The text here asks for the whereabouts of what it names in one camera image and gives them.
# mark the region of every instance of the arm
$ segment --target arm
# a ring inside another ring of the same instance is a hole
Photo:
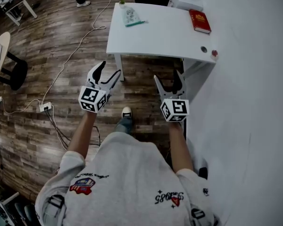
[[[57,225],[56,222],[63,218],[63,208],[59,209],[54,217],[49,217],[51,211],[57,210],[50,203],[50,199],[57,196],[64,198],[71,185],[71,181],[84,169],[95,118],[95,113],[85,113],[69,144],[68,151],[61,160],[57,174],[51,178],[39,192],[35,210],[41,225],[45,226],[49,224],[49,222],[51,222],[52,225]]]
[[[193,170],[192,158],[179,123],[169,123],[171,158],[174,172]]]
[[[96,113],[86,112],[77,127],[74,136],[68,147],[68,151],[73,151],[81,154],[86,158],[93,124],[96,118]]]
[[[191,225],[217,225],[210,208],[207,181],[193,172],[192,158],[179,123],[169,123],[173,170],[184,187],[191,206]]]

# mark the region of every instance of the fiducial marker cube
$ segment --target fiducial marker cube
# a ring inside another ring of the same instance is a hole
[[[167,122],[181,122],[189,115],[189,101],[182,99],[164,99],[160,109]]]
[[[109,91],[82,86],[79,104],[83,110],[97,113],[108,101]]]

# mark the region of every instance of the white cable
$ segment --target white cable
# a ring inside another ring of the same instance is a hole
[[[95,24],[96,20],[98,19],[98,17],[102,14],[102,12],[104,12],[104,11],[106,10],[106,8],[108,8],[108,6],[110,5],[110,3],[111,3],[111,0],[109,0],[109,3],[107,4],[107,6],[106,6],[106,7],[97,15],[97,17],[95,18],[95,20],[94,20],[94,22],[93,22],[93,24],[92,24],[92,28],[93,28],[93,29],[90,30],[88,33],[86,33],[86,35],[81,39],[79,46],[75,49],[75,51],[73,51],[73,53],[69,56],[69,58],[66,60],[66,62],[64,62],[64,63],[62,64],[62,69],[61,69],[61,71],[57,74],[55,80],[53,81],[53,83],[51,84],[51,86],[50,86],[50,87],[48,88],[48,90],[46,91],[46,93],[45,93],[45,95],[44,95],[44,97],[43,97],[43,100],[42,100],[42,102],[41,102],[41,105],[43,105],[44,99],[45,99],[45,97],[46,97],[48,91],[51,89],[51,87],[53,86],[53,84],[56,82],[56,80],[58,79],[58,77],[60,76],[60,74],[64,71],[64,68],[65,68],[64,65],[70,60],[71,56],[80,48],[83,39],[84,39],[89,33],[91,33],[91,32],[94,31],[94,30],[106,29],[106,26],[101,26],[101,27],[95,28],[95,27],[94,27],[94,24]]]
[[[104,12],[104,11],[106,10],[106,8],[108,8],[108,6],[110,5],[110,3],[111,3],[111,0],[109,0],[109,3],[107,4],[107,6],[96,16],[95,20],[94,20],[93,23],[92,23],[92,30],[90,30],[88,33],[85,34],[85,36],[81,39],[81,41],[80,41],[80,43],[79,43],[79,46],[72,52],[72,54],[69,56],[69,58],[66,60],[66,62],[64,62],[64,63],[62,64],[62,69],[61,69],[61,71],[57,74],[55,80],[53,81],[53,83],[51,84],[51,86],[50,86],[50,87],[48,88],[48,90],[46,91],[46,93],[45,93],[45,95],[44,95],[44,97],[43,97],[42,102],[40,103],[40,101],[39,101],[38,99],[34,99],[34,100],[32,100],[32,101],[27,105],[27,107],[28,107],[33,101],[35,101],[35,100],[37,100],[37,101],[39,102],[39,107],[40,107],[41,105],[43,106],[43,102],[44,102],[44,99],[45,99],[45,97],[46,97],[48,91],[49,91],[49,90],[51,89],[51,87],[54,85],[54,83],[56,82],[56,80],[58,79],[58,77],[60,76],[60,74],[64,71],[64,68],[65,68],[64,65],[70,60],[71,56],[80,48],[83,39],[84,39],[89,33],[91,33],[91,32],[94,31],[94,30],[106,29],[106,26],[100,26],[100,27],[98,27],[98,28],[95,28],[95,27],[94,27],[94,24],[95,24],[96,20],[98,19],[98,17],[102,14],[102,12]],[[20,113],[20,112],[23,112],[24,110],[26,110],[26,108],[27,108],[27,107],[25,107],[22,111],[7,112],[7,111],[5,110],[4,100],[3,100],[3,99],[2,99],[2,102],[3,102],[4,111],[5,111],[7,114]],[[58,127],[57,127],[56,120],[55,120],[55,107],[54,107],[53,105],[52,105],[52,107],[53,107],[53,120],[54,120],[54,123],[55,123],[55,125],[56,125],[56,128],[58,128]],[[67,149],[65,148],[64,144],[62,143],[62,141],[61,141],[59,135],[58,135],[58,139],[60,140],[60,142],[61,142],[63,148],[64,148],[65,150],[67,150]]]
[[[34,99],[34,100],[32,100],[32,101],[27,105],[27,107],[28,107],[33,101],[35,101],[35,100],[37,100],[37,101],[39,102],[39,106],[40,106],[40,104],[41,104],[40,101],[39,101],[38,99]],[[20,112],[25,111],[26,108],[27,108],[27,107],[25,107],[22,111],[7,112],[7,111],[5,110],[3,98],[2,98],[2,102],[3,102],[3,109],[4,109],[5,113],[7,113],[7,114],[20,113]]]

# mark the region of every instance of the black stool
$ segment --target black stool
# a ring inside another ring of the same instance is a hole
[[[0,76],[0,82],[10,85],[12,90],[17,90],[23,85],[25,81],[27,74],[27,62],[17,58],[9,52],[7,53],[7,57],[15,61],[17,64],[12,71],[1,68],[1,72],[9,75],[10,79],[8,80]]]

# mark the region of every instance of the red heart logo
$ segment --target red heart logo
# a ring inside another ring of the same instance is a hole
[[[179,206],[179,201],[180,201],[179,198],[173,197],[173,198],[171,198],[171,200],[172,200],[172,202],[173,202],[177,207]]]

